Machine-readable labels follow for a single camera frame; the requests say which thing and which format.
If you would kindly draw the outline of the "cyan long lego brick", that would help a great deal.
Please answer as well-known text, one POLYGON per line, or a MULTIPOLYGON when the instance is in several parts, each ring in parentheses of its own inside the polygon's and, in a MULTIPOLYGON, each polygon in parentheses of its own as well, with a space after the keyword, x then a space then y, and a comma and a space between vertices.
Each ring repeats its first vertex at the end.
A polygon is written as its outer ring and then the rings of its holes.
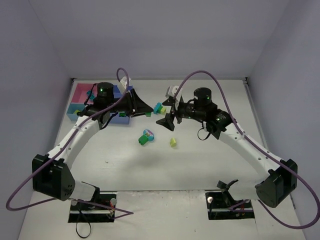
POLYGON ((163 106, 160 102, 158 102, 155 107, 153 108, 153 113, 154 114, 160 114, 163 106))

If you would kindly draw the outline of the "cyan square lego brick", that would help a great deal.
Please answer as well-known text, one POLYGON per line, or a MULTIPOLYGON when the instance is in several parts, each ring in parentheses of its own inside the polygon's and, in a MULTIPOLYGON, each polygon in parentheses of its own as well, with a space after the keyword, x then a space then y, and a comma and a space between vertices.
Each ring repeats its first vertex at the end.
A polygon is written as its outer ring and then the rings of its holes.
POLYGON ((88 91, 86 94, 87 94, 87 97, 88 97, 90 100, 93 100, 93 99, 95 98, 94 93, 91 92, 91 91, 88 91))

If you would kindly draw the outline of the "green lego brick with number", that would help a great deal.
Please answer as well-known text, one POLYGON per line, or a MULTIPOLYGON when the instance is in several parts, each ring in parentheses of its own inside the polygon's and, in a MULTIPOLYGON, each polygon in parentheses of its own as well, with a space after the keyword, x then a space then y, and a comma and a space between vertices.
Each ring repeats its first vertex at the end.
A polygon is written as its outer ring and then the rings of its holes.
POLYGON ((138 139, 138 143, 143 146, 145 145, 147 142, 149 141, 149 138, 143 134, 139 139, 138 139))

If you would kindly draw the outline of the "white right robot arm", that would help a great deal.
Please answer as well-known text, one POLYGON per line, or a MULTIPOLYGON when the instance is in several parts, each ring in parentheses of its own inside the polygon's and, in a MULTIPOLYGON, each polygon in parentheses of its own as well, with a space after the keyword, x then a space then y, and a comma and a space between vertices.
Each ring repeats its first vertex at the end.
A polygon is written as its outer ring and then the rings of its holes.
POLYGON ((167 89, 165 96, 166 101, 162 104, 171 109, 156 123, 170 131, 175 129, 174 120, 181 123, 183 119, 191 119, 201 123, 209 136, 231 147, 258 173, 255 191, 258 200, 265 205, 276 208, 297 187, 298 165, 291 159, 282 160, 256 141, 249 140, 248 135, 233 123, 230 114, 213 103, 209 88, 197 88, 188 102, 184 102, 174 85, 167 89))

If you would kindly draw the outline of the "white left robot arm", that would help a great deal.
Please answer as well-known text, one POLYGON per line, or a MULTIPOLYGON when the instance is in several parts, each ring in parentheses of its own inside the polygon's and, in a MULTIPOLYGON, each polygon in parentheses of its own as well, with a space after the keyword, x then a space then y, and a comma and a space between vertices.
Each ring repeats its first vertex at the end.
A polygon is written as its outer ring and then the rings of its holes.
POLYGON ((109 82, 97 84, 97 95, 78 114, 77 121, 61 142, 46 155, 36 155, 32 160, 33 190, 52 198, 66 201, 93 201, 100 189, 89 183, 75 180, 71 168, 78 154, 88 141, 102 130, 112 114, 125 113, 138 117, 153 111, 140 99, 134 89, 121 97, 114 96, 114 85, 109 82))

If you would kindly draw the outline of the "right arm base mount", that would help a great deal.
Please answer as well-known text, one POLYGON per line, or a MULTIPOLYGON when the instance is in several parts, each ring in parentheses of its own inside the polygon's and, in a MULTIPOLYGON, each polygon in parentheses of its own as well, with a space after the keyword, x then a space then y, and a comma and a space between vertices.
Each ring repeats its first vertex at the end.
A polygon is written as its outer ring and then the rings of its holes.
POLYGON ((250 200, 235 200, 229 189, 239 180, 229 183, 218 181, 216 191, 205 193, 207 216, 210 221, 254 219, 255 214, 250 200))

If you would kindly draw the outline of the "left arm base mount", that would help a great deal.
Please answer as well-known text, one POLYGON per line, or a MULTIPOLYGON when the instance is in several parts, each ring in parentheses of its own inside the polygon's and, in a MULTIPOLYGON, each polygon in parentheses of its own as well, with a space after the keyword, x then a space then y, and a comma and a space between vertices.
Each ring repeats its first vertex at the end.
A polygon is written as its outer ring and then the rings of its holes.
POLYGON ((91 235, 93 223, 113 223, 114 218, 115 210, 72 200, 68 223, 75 224, 76 234, 81 240, 84 240, 91 235))

